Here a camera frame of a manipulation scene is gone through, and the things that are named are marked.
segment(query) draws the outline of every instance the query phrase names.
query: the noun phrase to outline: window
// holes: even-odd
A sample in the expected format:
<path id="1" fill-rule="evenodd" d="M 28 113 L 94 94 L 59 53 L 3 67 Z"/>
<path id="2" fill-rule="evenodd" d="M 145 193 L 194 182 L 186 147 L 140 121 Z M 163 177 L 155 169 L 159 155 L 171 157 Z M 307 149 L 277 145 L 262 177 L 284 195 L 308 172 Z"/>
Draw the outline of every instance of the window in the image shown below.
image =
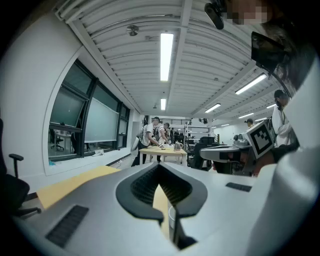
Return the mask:
<path id="1" fill-rule="evenodd" d="M 126 147 L 130 110 L 76 60 L 55 98 L 48 158 L 63 161 Z"/>

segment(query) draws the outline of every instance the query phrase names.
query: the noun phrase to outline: cap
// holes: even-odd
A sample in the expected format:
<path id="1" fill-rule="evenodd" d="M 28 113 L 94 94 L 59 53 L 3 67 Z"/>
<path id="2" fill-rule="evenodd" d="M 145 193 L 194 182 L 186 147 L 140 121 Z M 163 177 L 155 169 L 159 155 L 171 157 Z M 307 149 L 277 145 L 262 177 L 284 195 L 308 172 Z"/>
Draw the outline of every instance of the cap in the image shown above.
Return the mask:
<path id="1" fill-rule="evenodd" d="M 280 98 L 282 95 L 284 95 L 284 91 L 283 90 L 276 90 L 274 92 L 274 98 Z"/>
<path id="2" fill-rule="evenodd" d="M 252 118 L 248 118 L 246 121 L 244 121 L 245 123 L 251 123 L 251 124 L 253 124 L 254 123 L 254 121 L 252 120 Z"/>

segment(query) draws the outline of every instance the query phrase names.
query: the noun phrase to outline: ceiling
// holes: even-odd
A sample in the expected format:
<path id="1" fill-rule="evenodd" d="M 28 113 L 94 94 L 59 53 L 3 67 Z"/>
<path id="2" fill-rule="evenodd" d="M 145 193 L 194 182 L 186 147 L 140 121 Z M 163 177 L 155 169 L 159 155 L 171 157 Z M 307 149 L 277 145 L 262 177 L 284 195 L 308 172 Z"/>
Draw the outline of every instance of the ceiling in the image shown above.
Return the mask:
<path id="1" fill-rule="evenodd" d="M 141 114 L 213 118 L 215 125 L 252 112 L 253 119 L 270 116 L 266 107 L 281 87 L 273 77 L 235 94 L 263 72 L 251 60 L 251 33 L 263 29 L 225 21 L 217 30 L 204 12 L 208 2 L 75 0 L 58 6 L 56 15 Z M 129 25 L 139 28 L 136 36 L 127 34 Z M 160 81 L 161 33 L 174 34 L 168 82 Z M 167 99 L 165 111 L 160 99 Z"/>

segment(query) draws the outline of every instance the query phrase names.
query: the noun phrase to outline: window frame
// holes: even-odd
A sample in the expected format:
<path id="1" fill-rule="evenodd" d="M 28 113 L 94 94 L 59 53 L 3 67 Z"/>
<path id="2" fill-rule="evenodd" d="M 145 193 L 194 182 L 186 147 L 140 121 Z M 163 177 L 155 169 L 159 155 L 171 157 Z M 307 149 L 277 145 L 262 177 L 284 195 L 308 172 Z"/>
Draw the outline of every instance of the window frame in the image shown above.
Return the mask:
<path id="1" fill-rule="evenodd" d="M 129 116 L 130 116 L 130 109 L 124 105 L 122 101 L 120 101 L 97 77 L 95 77 L 78 59 L 73 63 L 73 65 L 77 65 L 83 72 L 85 72 L 90 78 L 91 82 L 88 87 L 86 93 L 79 90 L 78 88 L 74 87 L 72 84 L 64 81 L 61 83 L 61 87 L 68 90 L 70 93 L 74 94 L 76 97 L 80 97 L 84 100 L 81 112 L 77 119 L 76 127 L 70 125 L 62 125 L 58 123 L 49 123 L 49 129 L 60 130 L 60 131 L 67 131 L 72 133 L 79 133 L 79 143 L 77 154 L 69 154 L 63 156 L 49 156 L 48 159 L 51 161 L 66 161 L 76 158 L 85 158 L 95 154 L 95 152 L 85 152 L 85 134 L 86 134 L 86 127 L 87 127 L 87 120 L 89 114 L 89 108 L 94 96 L 94 92 L 97 86 L 99 86 L 102 90 L 104 90 L 110 97 L 117 101 L 117 108 L 116 111 L 118 112 L 118 121 L 116 127 L 116 140 L 112 141 L 111 148 L 104 149 L 103 152 L 110 152 L 113 150 L 118 150 L 127 147 L 127 137 L 128 137 L 128 126 L 129 126 Z M 126 109 L 125 116 L 121 115 L 122 108 Z M 126 121 L 126 134 L 119 133 L 120 128 L 120 120 Z M 119 137 L 122 136 L 123 144 L 121 147 L 118 147 Z"/>

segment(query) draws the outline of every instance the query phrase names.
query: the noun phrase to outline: fluorescent light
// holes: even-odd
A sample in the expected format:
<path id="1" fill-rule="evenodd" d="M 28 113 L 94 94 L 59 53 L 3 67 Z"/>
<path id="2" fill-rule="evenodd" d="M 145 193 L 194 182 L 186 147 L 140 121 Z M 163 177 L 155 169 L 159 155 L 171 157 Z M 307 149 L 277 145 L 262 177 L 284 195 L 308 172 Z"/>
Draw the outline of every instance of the fluorescent light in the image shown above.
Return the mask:
<path id="1" fill-rule="evenodd" d="M 271 106 L 267 106 L 266 108 L 267 109 L 270 109 L 270 108 L 272 108 L 272 107 L 274 107 L 274 106 L 276 106 L 277 104 L 272 104 Z"/>
<path id="2" fill-rule="evenodd" d="M 257 83 L 261 82 L 263 79 L 265 79 L 267 76 L 265 73 L 262 73 L 257 78 L 253 79 L 250 83 L 242 87 L 241 89 L 237 90 L 235 94 L 242 94 L 244 91 L 248 90 L 252 86 L 256 85 Z"/>
<path id="3" fill-rule="evenodd" d="M 257 120 L 254 120 L 255 122 L 258 122 L 258 121 L 262 121 L 262 120 L 266 120 L 267 118 L 264 117 L 264 118 L 261 118 L 261 119 L 257 119 Z"/>
<path id="4" fill-rule="evenodd" d="M 168 81 L 172 44 L 174 41 L 173 34 L 161 34 L 161 47 L 160 47 L 160 80 Z"/>
<path id="5" fill-rule="evenodd" d="M 161 99 L 161 110 L 166 110 L 166 99 L 165 98 Z"/>
<path id="6" fill-rule="evenodd" d="M 213 107 L 211 107 L 211 108 L 209 108 L 208 110 L 206 110 L 205 113 L 209 113 L 209 112 L 211 112 L 212 110 L 214 110 L 214 109 L 216 109 L 216 108 L 218 108 L 218 107 L 220 107 L 220 106 L 221 106 L 221 104 L 217 103 L 217 104 L 215 104 Z"/>
<path id="7" fill-rule="evenodd" d="M 245 118 L 245 117 L 248 117 L 248 116 L 251 116 L 251 115 L 253 115 L 253 114 L 254 114 L 254 113 L 250 113 L 250 114 L 246 114 L 246 115 L 240 116 L 239 119 Z"/>

